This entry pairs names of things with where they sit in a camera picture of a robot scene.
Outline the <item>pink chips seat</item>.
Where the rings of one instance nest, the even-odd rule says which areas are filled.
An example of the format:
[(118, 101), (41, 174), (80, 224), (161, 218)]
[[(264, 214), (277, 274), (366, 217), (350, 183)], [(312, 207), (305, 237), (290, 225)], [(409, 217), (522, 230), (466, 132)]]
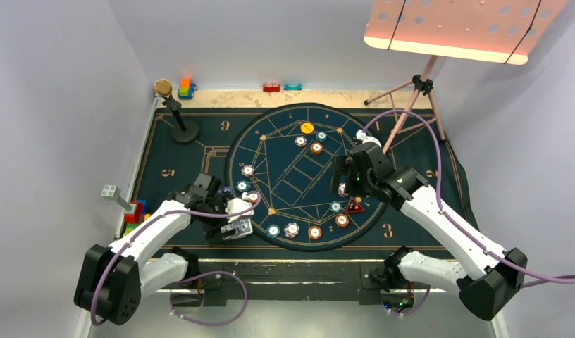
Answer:
[(295, 145), (298, 147), (304, 147), (307, 145), (307, 138), (305, 136), (297, 136), (295, 138)]
[(251, 177), (254, 174), (254, 167), (252, 165), (244, 165), (241, 167), (240, 172), (244, 177)]
[(341, 197), (347, 196), (348, 193), (346, 191), (346, 184), (345, 183), (340, 183), (338, 185), (338, 195)]

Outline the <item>red dealer button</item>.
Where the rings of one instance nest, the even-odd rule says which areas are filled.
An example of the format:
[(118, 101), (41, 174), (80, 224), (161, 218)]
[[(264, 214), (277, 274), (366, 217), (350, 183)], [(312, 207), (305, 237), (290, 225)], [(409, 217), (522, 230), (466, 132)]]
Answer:
[(346, 212), (348, 214), (353, 214), (353, 213), (362, 213), (364, 211), (365, 209), (361, 206), (359, 199), (357, 197), (350, 197), (350, 200), (348, 201), (346, 207)]

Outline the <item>teal chips seat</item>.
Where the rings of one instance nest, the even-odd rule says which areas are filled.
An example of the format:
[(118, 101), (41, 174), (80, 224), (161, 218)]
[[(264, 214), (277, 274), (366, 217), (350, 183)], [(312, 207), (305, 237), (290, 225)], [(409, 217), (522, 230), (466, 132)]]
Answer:
[(342, 210), (341, 203), (340, 203), (339, 201), (332, 201), (332, 202), (329, 204), (329, 210), (330, 210), (332, 213), (340, 213), (341, 210)]
[(248, 192), (251, 189), (251, 184), (248, 181), (241, 180), (235, 186), (239, 192)]
[(316, 141), (319, 143), (324, 143), (327, 140), (328, 136), (325, 132), (317, 132), (316, 133)]

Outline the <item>blue playing card deck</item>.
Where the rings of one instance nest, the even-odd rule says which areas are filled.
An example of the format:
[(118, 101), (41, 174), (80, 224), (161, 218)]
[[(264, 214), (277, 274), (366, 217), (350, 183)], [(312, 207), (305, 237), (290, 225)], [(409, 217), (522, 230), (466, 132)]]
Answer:
[(234, 222), (224, 225), (221, 228), (223, 241), (240, 239), (253, 233), (250, 219), (235, 220)]

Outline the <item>orange chips seat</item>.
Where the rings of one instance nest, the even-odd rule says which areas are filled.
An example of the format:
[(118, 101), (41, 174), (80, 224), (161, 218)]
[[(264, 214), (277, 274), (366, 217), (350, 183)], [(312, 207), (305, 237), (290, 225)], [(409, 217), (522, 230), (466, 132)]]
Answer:
[(349, 225), (350, 219), (347, 214), (339, 213), (335, 217), (335, 224), (340, 228), (345, 228)]
[(248, 194), (248, 199), (252, 204), (259, 203), (260, 198), (261, 198), (261, 196), (260, 196), (260, 193), (258, 193), (258, 192), (250, 192)]
[(310, 146), (310, 152), (313, 155), (319, 155), (323, 152), (323, 145), (320, 142), (313, 142)]

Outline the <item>yellow big blind button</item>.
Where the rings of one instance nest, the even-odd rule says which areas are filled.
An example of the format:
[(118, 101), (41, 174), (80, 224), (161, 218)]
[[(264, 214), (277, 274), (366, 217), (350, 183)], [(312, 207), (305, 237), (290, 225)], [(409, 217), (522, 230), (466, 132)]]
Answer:
[(300, 130), (303, 134), (311, 134), (315, 131), (315, 127), (312, 123), (305, 122), (300, 125)]

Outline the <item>teal poker chip stack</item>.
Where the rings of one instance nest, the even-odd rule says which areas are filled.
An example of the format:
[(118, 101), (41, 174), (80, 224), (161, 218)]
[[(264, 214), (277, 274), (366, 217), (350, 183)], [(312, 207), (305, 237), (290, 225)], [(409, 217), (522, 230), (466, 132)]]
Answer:
[(266, 236), (269, 238), (276, 238), (281, 232), (281, 229), (276, 224), (271, 224), (266, 229)]

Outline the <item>orange poker chip stack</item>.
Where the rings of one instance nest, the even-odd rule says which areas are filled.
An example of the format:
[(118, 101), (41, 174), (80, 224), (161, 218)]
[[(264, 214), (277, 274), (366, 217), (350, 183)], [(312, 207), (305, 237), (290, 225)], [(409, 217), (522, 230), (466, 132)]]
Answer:
[(322, 229), (318, 226), (311, 226), (308, 229), (308, 237), (312, 240), (320, 239), (322, 236)]

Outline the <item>pink blue poker chip stack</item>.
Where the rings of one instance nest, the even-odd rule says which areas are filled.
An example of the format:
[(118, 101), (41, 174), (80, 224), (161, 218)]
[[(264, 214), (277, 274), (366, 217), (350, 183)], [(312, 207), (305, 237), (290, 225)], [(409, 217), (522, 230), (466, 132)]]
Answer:
[(288, 223), (284, 227), (284, 235), (287, 238), (293, 239), (299, 234), (300, 227), (297, 223)]

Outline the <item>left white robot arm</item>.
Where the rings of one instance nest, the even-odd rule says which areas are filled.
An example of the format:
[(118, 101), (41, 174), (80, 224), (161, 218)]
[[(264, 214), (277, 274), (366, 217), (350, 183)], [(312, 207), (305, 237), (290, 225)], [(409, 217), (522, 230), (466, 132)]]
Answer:
[(171, 192), (132, 232), (87, 250), (74, 304), (89, 312), (94, 326), (123, 325), (143, 298), (160, 289), (172, 284), (189, 288), (205, 277), (223, 275), (222, 270), (203, 273), (198, 256), (179, 247), (155, 261), (152, 257), (193, 223), (202, 225), (212, 244), (251, 234), (250, 219), (260, 202), (258, 191), (233, 196), (221, 189), (220, 179), (200, 173), (192, 184)]

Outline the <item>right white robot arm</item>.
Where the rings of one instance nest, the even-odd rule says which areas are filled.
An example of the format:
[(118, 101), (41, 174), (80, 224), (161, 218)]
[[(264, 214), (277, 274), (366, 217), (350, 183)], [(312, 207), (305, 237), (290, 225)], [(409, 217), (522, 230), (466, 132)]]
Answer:
[(492, 320), (521, 289), (528, 259), (518, 248), (505, 250), (474, 229), (438, 196), (435, 188), (410, 167), (396, 169), (380, 142), (362, 130), (346, 156), (337, 156), (332, 193), (375, 198), (392, 206), (437, 239), (455, 258), (431, 258), (402, 246), (384, 261), (372, 280), (386, 291), (420, 282), (458, 296), (464, 307), (482, 320)]

